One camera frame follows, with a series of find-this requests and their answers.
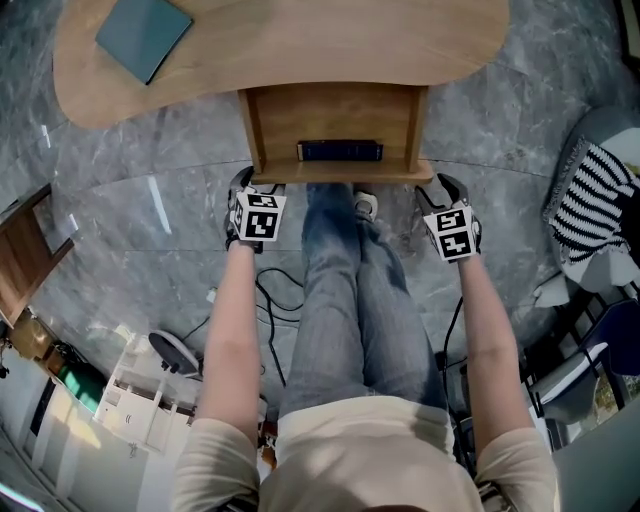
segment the wooden shelf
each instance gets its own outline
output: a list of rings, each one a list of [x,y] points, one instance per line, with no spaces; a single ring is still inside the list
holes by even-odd
[[[427,183],[418,160],[426,87],[372,83],[307,83],[239,91],[254,183]],[[371,139],[379,162],[300,162],[301,140]]]
[[[251,182],[256,185],[274,183],[407,183],[422,185],[433,179],[427,160],[418,160],[418,170],[409,172],[404,160],[382,162],[298,162],[269,161]]]

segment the jeans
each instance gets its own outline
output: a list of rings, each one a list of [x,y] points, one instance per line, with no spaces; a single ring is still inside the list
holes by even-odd
[[[305,302],[280,417],[388,395],[447,408],[400,260],[344,184],[308,185]]]

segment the teal notebook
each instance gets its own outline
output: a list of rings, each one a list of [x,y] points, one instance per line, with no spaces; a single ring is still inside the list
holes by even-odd
[[[118,0],[96,42],[148,84],[192,22],[165,0]]]

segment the wooden table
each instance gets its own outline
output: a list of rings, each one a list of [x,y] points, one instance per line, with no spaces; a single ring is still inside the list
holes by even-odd
[[[173,0],[194,24],[145,86],[95,43],[115,1],[65,7],[54,52],[65,114],[107,128],[245,91],[254,181],[264,182],[428,181],[431,168],[418,160],[426,87],[481,68],[509,20],[507,0]],[[330,138],[376,139],[383,161],[297,161],[295,142]]]
[[[11,328],[51,271],[73,248],[68,239],[52,253],[33,208],[51,194],[46,185],[0,215],[0,316]]]

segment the black and white marker cube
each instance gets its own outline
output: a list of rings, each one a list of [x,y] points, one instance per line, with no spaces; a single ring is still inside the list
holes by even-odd
[[[285,196],[238,192],[233,225],[240,240],[275,242],[286,201]]]
[[[442,260],[454,261],[477,252],[470,206],[432,213],[423,219]]]

